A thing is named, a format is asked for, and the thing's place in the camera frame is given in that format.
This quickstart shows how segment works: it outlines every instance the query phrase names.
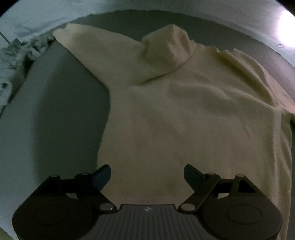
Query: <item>crumpled fabric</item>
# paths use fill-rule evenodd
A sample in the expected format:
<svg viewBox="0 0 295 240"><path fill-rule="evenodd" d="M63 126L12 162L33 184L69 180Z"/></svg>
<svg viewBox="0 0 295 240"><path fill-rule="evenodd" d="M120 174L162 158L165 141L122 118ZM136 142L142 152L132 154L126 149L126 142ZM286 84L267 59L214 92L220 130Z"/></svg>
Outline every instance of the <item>crumpled fabric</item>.
<svg viewBox="0 0 295 240"><path fill-rule="evenodd" d="M243 174L281 212L277 240L286 239L295 103L256 60L194 43L175 25L141 42L77 24L53 35L109 89L97 168L112 169L101 193L113 204L177 208L194 193L187 164Z"/></svg>
<svg viewBox="0 0 295 240"><path fill-rule="evenodd" d="M15 39L0 50L0 116L25 82L34 60L48 49L53 40L51 34L42 34L27 42Z"/></svg>

